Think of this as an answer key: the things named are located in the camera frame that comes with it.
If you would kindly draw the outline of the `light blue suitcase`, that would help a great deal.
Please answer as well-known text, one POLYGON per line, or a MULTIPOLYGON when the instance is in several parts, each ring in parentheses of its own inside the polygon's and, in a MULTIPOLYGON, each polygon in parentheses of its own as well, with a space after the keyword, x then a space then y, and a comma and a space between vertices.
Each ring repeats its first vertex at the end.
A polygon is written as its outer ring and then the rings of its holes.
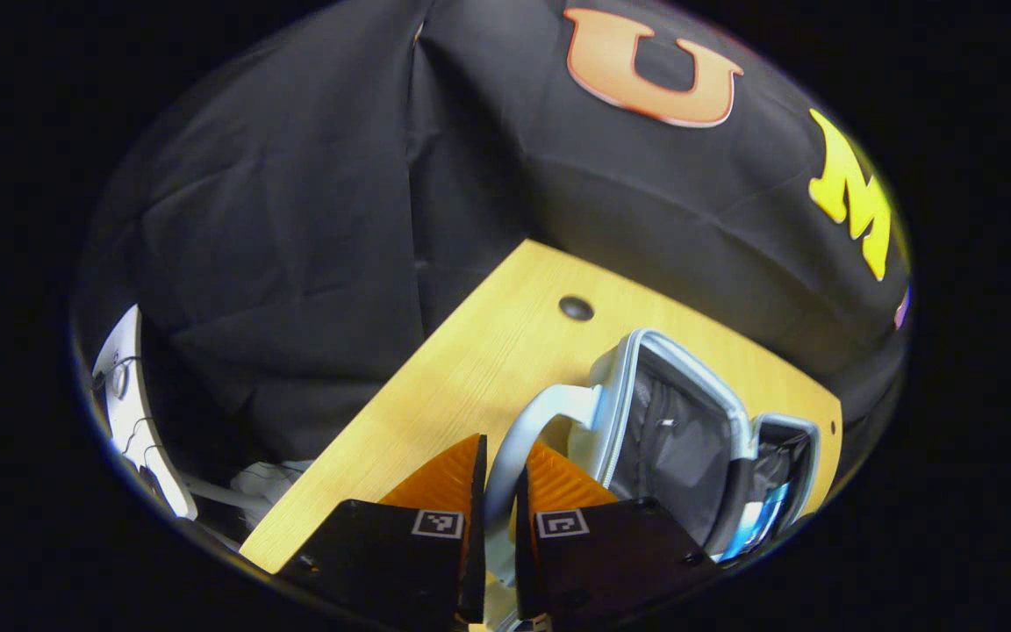
POLYGON ((588 385, 554 384, 505 432, 485 487, 488 632, 534 629, 516 593, 516 485, 537 442, 561 452, 618 499, 653 496, 722 570, 762 555, 823 504, 840 461, 829 420, 748 413, 734 389, 677 341, 635 329, 593 364, 588 385), (748 501, 790 483, 769 536, 718 563, 748 501))

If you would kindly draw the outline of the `white pipe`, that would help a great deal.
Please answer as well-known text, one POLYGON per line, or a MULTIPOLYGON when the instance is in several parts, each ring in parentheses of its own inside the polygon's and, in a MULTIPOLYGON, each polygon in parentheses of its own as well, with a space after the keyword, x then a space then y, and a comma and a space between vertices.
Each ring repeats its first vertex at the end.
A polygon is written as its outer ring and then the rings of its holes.
POLYGON ((266 513, 273 506, 264 496, 254 496, 249 495, 249 493, 232 491, 232 489, 221 487, 221 485, 207 483, 207 481, 200 478, 192 477, 188 473, 179 473, 177 480, 180 480, 181 484, 194 496, 218 501, 218 503, 238 507, 244 509, 244 511, 266 513))

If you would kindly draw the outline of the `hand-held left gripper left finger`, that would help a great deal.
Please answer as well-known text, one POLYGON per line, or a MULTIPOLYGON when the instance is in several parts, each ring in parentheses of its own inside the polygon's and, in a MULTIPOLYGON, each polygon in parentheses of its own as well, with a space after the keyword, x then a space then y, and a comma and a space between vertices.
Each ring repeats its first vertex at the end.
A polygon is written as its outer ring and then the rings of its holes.
POLYGON ((345 499, 281 577, 373 629, 466 629, 485 600, 488 440, 465 437, 378 501, 345 499))

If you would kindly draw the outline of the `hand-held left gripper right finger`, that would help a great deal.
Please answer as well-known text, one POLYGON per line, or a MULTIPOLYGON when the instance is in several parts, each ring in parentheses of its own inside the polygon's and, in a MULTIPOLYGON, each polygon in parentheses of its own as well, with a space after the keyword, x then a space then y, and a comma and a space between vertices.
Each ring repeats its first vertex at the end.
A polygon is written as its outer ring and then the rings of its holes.
POLYGON ((653 496, 621 500, 544 442, 516 485, 516 593, 534 629, 655 629, 722 577, 653 496))

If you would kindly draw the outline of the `black backdrop cloth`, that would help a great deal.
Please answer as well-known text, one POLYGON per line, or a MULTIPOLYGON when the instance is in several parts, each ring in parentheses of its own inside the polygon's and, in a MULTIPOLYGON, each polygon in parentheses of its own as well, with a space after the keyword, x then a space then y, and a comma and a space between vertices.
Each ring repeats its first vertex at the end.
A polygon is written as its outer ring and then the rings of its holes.
POLYGON ((177 467, 301 463, 526 239, 718 320, 839 398, 835 485, 890 427, 912 267, 840 119, 667 0, 338 0, 214 69, 97 205, 74 334, 143 317, 177 467))

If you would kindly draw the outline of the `white crumpled bag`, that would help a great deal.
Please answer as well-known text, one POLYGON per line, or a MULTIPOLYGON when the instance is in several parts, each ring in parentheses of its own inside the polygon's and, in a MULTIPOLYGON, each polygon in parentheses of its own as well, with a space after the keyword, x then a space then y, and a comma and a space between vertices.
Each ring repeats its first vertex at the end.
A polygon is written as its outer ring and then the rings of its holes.
POLYGON ((314 463, 313 459, 284 463, 252 463, 229 480, 234 492, 268 501, 274 505, 314 463))

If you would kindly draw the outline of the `blue capped clear bottle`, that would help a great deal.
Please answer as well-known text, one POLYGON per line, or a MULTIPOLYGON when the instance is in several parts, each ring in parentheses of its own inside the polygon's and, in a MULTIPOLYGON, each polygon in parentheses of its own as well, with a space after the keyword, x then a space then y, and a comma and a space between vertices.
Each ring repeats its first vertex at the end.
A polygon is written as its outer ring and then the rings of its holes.
POLYGON ((715 558, 718 563, 741 555, 742 549, 757 535, 759 529, 758 522, 761 520, 763 509, 763 501, 748 501, 748 503, 743 505, 741 520, 738 521, 735 534, 731 536, 725 552, 715 558))

